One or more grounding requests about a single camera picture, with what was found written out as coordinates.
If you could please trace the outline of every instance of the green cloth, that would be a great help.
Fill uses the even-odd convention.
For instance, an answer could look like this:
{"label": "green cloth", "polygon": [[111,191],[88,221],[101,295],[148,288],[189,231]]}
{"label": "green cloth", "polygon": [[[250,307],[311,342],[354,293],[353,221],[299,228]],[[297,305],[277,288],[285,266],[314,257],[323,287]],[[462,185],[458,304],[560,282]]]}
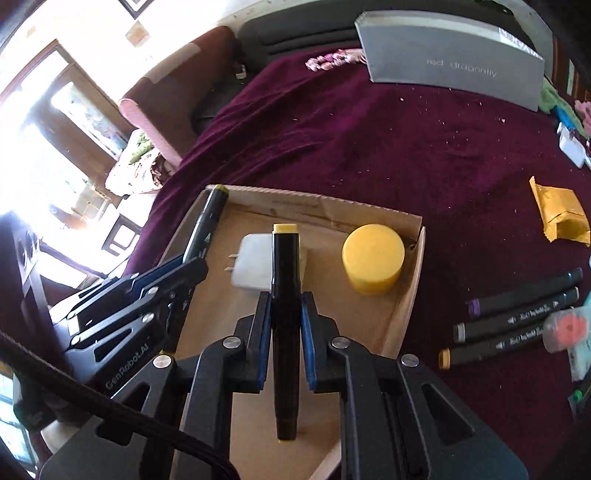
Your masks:
{"label": "green cloth", "polygon": [[129,164],[133,165],[137,161],[139,161],[142,156],[144,156],[147,152],[154,148],[154,144],[152,141],[147,137],[144,131],[140,132],[138,139],[136,140],[136,149],[133,151],[131,158],[129,159]]}
{"label": "green cloth", "polygon": [[540,94],[540,102],[538,106],[544,113],[550,113],[555,106],[559,106],[575,124],[579,133],[589,139],[589,134],[583,128],[583,124],[573,108],[558,94],[546,77],[544,77],[544,84],[542,85],[542,93]]}

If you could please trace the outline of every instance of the purple marker cap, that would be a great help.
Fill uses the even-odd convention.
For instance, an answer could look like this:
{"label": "purple marker cap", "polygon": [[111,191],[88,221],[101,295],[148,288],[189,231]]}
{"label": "purple marker cap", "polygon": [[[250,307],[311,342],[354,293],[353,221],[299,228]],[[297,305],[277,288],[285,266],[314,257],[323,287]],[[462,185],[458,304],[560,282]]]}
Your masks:
{"label": "purple marker cap", "polygon": [[468,300],[468,313],[471,319],[477,319],[480,316],[480,301],[478,299]]}

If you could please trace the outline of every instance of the white power adapter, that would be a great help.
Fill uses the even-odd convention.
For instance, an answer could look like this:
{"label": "white power adapter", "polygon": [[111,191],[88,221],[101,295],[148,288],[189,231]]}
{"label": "white power adapter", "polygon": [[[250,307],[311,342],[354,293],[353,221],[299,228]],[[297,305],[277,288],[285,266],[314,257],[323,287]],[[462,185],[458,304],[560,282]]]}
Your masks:
{"label": "white power adapter", "polygon": [[[232,271],[232,285],[250,290],[271,291],[273,276],[272,233],[250,233],[242,238],[240,248],[234,257]],[[304,270],[308,250],[300,244],[300,282],[304,281]]]}
{"label": "white power adapter", "polygon": [[585,164],[591,168],[591,159],[587,155],[585,147],[579,142],[579,140],[572,136],[569,129],[566,128],[562,122],[558,125],[557,133],[560,136],[558,145],[570,161],[574,163],[577,168],[581,168]]}

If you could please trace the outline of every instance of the pink chair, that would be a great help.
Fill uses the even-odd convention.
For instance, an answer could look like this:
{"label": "pink chair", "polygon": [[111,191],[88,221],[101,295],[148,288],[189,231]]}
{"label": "pink chair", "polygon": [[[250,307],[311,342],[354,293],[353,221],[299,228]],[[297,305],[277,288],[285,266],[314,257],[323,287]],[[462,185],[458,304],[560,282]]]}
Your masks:
{"label": "pink chair", "polygon": [[119,101],[121,114],[175,167],[197,141],[193,109],[232,72],[234,42],[230,28],[210,30],[158,63]]}

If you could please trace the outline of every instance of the yellow cylinder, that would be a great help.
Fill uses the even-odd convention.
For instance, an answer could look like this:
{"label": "yellow cylinder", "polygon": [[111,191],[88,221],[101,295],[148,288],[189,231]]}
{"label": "yellow cylinder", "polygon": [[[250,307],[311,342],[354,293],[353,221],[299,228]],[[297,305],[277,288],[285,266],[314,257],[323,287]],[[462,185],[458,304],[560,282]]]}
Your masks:
{"label": "yellow cylinder", "polygon": [[343,265],[353,288],[363,295],[380,295],[390,290],[400,276],[404,244],[385,225],[363,225],[343,245]]}

